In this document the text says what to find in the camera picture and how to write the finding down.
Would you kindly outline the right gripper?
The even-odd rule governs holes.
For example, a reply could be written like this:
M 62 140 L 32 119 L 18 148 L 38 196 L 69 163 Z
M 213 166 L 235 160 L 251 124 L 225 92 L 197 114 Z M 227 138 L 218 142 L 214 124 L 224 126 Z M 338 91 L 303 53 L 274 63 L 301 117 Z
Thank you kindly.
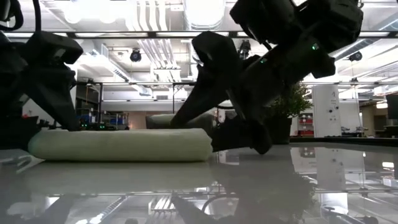
M 172 118 L 173 128 L 185 126 L 204 112 L 230 100 L 237 116 L 226 118 L 211 134 L 213 152 L 249 147 L 263 155 L 272 147 L 271 135 L 262 119 L 262 107 L 308 74 L 323 78 L 335 74 L 335 59 L 311 35 L 277 45 L 241 73 L 200 69 L 191 94 Z

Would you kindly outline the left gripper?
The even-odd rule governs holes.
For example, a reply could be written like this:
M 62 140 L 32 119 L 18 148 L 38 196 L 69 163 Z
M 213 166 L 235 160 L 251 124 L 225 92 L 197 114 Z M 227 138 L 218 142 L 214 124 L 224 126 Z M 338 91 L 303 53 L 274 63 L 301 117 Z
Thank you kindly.
M 50 68 L 37 44 L 0 42 L 0 110 L 24 106 L 27 96 L 69 131 L 79 130 L 70 90 L 75 72 L 68 67 Z

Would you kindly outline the dark grey plastic bin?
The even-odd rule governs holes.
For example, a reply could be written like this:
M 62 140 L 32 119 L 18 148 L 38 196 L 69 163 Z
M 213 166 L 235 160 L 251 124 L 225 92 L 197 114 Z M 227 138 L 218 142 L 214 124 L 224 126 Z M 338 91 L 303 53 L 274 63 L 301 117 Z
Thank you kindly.
M 171 124 L 170 122 L 160 122 L 150 119 L 150 116 L 146 116 L 146 128 L 147 129 L 189 129 L 189 128 L 202 128 L 211 129 L 214 125 L 213 115 L 201 114 L 195 119 L 190 120 L 185 124 Z

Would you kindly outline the small potted artificial plant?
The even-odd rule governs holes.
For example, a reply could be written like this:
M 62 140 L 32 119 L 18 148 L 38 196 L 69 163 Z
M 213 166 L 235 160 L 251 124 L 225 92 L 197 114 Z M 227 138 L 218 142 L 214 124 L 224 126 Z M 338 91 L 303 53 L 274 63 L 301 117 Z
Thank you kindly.
M 307 86 L 297 83 L 266 106 L 265 124 L 273 144 L 289 144 L 292 118 L 312 106 L 304 97 L 307 93 Z

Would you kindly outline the white paper hang tag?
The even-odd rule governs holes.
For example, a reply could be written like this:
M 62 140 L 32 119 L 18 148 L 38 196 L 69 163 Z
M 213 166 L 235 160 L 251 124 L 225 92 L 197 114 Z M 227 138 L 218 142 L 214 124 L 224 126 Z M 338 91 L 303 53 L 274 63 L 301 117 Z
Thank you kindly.
M 41 162 L 43 162 L 42 159 L 29 155 L 0 159 L 0 172 L 20 174 Z

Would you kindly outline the shelf with red bins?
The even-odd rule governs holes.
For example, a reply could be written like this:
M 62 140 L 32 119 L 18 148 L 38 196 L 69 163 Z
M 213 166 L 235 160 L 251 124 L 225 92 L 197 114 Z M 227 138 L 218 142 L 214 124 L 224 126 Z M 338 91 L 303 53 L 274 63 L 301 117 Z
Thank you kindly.
M 301 113 L 298 116 L 298 133 L 299 136 L 313 137 L 313 114 L 312 113 Z

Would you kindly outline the white cylindrical appliance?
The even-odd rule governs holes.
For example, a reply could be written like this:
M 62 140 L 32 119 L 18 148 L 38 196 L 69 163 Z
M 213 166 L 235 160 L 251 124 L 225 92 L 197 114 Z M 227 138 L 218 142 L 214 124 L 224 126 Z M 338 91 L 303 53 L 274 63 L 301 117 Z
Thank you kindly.
M 314 136 L 341 135 L 339 91 L 336 85 L 312 87 Z

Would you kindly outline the black screen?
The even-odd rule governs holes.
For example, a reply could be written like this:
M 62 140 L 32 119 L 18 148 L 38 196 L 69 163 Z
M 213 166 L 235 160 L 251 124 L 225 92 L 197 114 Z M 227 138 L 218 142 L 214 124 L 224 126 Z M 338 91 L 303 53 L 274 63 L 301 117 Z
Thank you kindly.
M 386 95 L 389 119 L 398 119 L 398 95 Z

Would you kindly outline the black metal rack frame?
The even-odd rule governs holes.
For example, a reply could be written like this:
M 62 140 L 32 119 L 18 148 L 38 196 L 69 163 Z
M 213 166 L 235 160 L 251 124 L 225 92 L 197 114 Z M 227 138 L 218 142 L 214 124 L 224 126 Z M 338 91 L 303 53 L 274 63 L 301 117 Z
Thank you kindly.
M 195 86 L 196 82 L 173 82 L 172 83 L 172 113 L 175 113 L 175 94 L 179 90 L 175 91 L 176 86 Z
M 122 111 L 103 109 L 104 85 L 102 83 L 82 83 L 76 86 L 75 111 L 82 131 L 130 130 L 127 124 L 129 115 Z

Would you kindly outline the black aluminium table frame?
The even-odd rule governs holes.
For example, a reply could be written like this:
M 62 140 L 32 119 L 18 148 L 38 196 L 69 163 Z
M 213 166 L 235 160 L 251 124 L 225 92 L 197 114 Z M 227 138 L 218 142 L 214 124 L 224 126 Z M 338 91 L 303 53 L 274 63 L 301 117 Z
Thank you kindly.
M 322 138 L 290 138 L 291 143 L 327 142 L 334 144 L 357 144 L 368 146 L 398 147 L 398 138 L 346 138 L 346 137 L 322 137 Z

